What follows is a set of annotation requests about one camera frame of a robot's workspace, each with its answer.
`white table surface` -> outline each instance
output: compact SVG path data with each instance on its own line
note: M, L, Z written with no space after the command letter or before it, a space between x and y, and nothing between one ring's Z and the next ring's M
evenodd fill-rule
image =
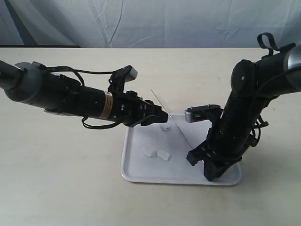
M208 103L224 107L235 64L264 54L247 48L0 48L0 59L11 64L96 71L131 64L138 77L125 90L157 103L153 89L174 113ZM108 87L108 76L83 76L87 86ZM270 126L244 155L241 182L213 187L127 182L120 174L126 127L88 130L78 117L46 114L1 91L0 225L300 225L300 99L281 96L263 111Z

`white tray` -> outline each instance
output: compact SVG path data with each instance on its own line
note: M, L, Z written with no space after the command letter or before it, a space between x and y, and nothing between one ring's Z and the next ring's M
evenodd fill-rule
M209 121L187 123L184 114L172 114L172 117L194 147L205 140L211 127ZM121 174L126 180L140 183L219 186L235 185L241 180L240 166L236 163L219 179L208 181L203 175L203 162L199 161L195 166L189 164L186 156L191 147L173 121L168 122L168 131L163 131L157 123L127 128L121 161ZM144 155L143 147L163 149L171 156L168 161L163 161L156 155L149 158Z

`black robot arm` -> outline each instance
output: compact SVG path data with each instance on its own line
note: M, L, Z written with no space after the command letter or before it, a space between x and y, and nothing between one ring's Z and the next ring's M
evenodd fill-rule
M263 44L264 35L270 48ZM271 100L301 91L301 46L292 43L278 48L270 33L260 34L258 43L269 54L256 63L242 60L235 66L224 110L218 105L206 105L185 111L187 122L212 122L206 140L187 155L191 165L204 162L204 175L209 181L240 161L249 146L258 144L261 128L268 126L260 114Z
M73 72L78 80L56 72ZM85 86L81 73L111 74L108 91ZM47 113L81 116L88 129L109 129L121 123L133 127L167 122L168 115L150 100L136 92L124 93L125 82L134 80L137 71L127 66L113 72L89 72L67 66L46 67L40 63L0 61L0 87L13 101L44 108ZM112 121L112 124L91 126L88 118Z

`white backdrop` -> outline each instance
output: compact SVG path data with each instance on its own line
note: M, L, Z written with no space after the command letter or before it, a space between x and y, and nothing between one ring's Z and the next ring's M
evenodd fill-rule
M9 2L41 45L99 48L257 47L256 37L261 32L273 33L281 45L301 42L300 0ZM2 32L0 44L5 44L7 40L7 33Z

